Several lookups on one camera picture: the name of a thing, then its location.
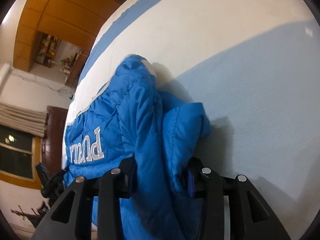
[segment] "wooden window frame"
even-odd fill
[[[8,173],[0,170],[0,180],[14,184],[21,187],[27,187],[32,189],[41,189],[41,181],[38,177],[35,165],[40,162],[40,137],[33,137],[32,139],[32,177],[33,179],[24,178],[15,174]]]

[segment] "wire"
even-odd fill
[[[43,87],[47,87],[47,88],[49,88],[51,91],[58,93],[58,95],[61,96],[61,97],[72,98],[73,95],[74,95],[74,93],[75,93],[74,89],[72,89],[72,88],[67,88],[66,86],[63,86],[63,87],[60,88],[60,89],[53,89],[53,88],[50,87],[48,84],[38,81],[38,80],[37,80],[37,76],[36,76],[36,75],[33,75],[33,74],[30,74],[30,73],[29,73],[29,74],[32,75],[32,76],[34,76],[35,79],[28,78],[28,77],[24,77],[24,76],[22,76],[22,75],[19,75],[19,74],[15,73],[15,71],[12,71],[11,74],[12,74],[13,76],[20,77],[20,78],[21,78],[22,80],[24,80],[24,81],[32,82],[32,83],[35,83],[35,84],[37,84],[37,85],[40,85],[40,86],[43,86]]]

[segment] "window pane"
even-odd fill
[[[0,170],[32,179],[32,155],[0,146]]]
[[[0,143],[32,151],[33,135],[0,125]]]

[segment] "blue garment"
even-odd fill
[[[137,192],[120,200],[126,239],[196,239],[201,202],[181,180],[200,138],[210,133],[201,103],[185,104],[156,89],[156,78],[132,55],[65,133],[68,186],[102,176],[135,153]],[[92,222],[97,224],[97,198]]]

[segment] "mattress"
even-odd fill
[[[245,174],[299,239],[320,208],[319,51],[303,0],[127,0],[97,36],[66,125],[141,55],[160,89],[203,103],[212,133],[195,155]]]

